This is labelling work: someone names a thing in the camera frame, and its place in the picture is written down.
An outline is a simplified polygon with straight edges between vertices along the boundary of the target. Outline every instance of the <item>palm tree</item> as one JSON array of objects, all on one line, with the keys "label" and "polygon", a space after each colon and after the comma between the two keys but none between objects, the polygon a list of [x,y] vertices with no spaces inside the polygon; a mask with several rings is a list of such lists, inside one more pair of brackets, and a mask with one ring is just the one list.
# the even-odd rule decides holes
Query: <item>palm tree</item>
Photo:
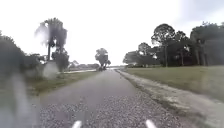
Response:
[{"label": "palm tree", "polygon": [[48,47],[48,61],[50,60],[51,48],[57,47],[60,52],[63,52],[67,38],[67,30],[63,28],[63,22],[57,18],[45,20],[37,28],[35,35],[40,33],[46,36],[42,43],[45,43]]}]

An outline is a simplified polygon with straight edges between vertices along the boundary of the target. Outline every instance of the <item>asphalt road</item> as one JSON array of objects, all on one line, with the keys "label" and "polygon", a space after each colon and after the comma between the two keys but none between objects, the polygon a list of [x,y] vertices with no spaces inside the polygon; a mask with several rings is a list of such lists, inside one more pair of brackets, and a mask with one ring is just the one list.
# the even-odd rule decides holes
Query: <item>asphalt road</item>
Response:
[{"label": "asphalt road", "polygon": [[83,128],[145,128],[147,119],[158,128],[189,127],[114,70],[42,96],[39,109],[41,128],[71,128],[77,120]]}]

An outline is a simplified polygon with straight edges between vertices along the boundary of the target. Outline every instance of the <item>sky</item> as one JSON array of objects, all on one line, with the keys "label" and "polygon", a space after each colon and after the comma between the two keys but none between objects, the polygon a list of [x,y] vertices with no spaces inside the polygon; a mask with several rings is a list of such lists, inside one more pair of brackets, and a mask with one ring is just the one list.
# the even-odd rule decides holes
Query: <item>sky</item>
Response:
[{"label": "sky", "polygon": [[41,22],[57,17],[68,30],[69,60],[97,63],[96,50],[105,48],[112,65],[137,50],[156,26],[168,23],[190,35],[203,21],[224,21],[223,0],[0,0],[0,30],[25,53],[47,54],[34,32]]}]

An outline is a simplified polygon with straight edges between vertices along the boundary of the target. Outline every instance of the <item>grass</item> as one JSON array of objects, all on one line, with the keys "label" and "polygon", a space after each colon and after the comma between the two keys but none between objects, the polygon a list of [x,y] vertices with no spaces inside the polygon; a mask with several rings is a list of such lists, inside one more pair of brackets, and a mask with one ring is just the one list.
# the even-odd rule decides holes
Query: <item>grass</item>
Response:
[{"label": "grass", "polygon": [[205,94],[224,102],[224,66],[128,68],[125,71],[172,87]]},{"label": "grass", "polygon": [[28,84],[28,93],[31,95],[39,95],[44,92],[49,92],[60,87],[69,85],[70,83],[85,79],[92,75],[97,74],[97,72],[79,72],[79,73],[70,73],[70,74],[60,74],[55,79],[29,79],[27,80]]},{"label": "grass", "polygon": [[[147,89],[145,89],[142,86],[139,86],[132,79],[124,76],[120,72],[118,72],[118,73],[120,75],[122,75],[125,79],[127,79],[129,82],[131,82],[132,85],[134,85],[136,88],[140,89],[141,91],[147,93],[150,96],[152,95]],[[171,105],[171,103],[169,101],[164,100],[163,98],[159,98],[158,96],[157,97],[151,97],[151,98],[152,98],[152,100],[161,104],[161,106],[163,106],[163,108],[167,109],[168,111],[172,112],[173,114],[189,119],[192,123],[197,125],[199,128],[212,128],[211,126],[207,125],[204,122],[206,118],[203,115],[201,115],[200,113],[193,113],[193,112],[189,112],[189,111],[184,111],[180,108],[177,108],[177,107]]]}]

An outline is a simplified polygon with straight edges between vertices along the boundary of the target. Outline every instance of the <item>dirt shoulder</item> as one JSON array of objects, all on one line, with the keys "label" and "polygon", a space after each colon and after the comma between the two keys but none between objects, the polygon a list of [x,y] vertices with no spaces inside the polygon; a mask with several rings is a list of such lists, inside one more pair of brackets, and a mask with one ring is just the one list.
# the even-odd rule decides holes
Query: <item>dirt shoulder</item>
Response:
[{"label": "dirt shoulder", "polygon": [[199,127],[224,127],[224,103],[216,99],[169,87],[149,79],[118,70],[136,87],[148,92],[152,99]]}]

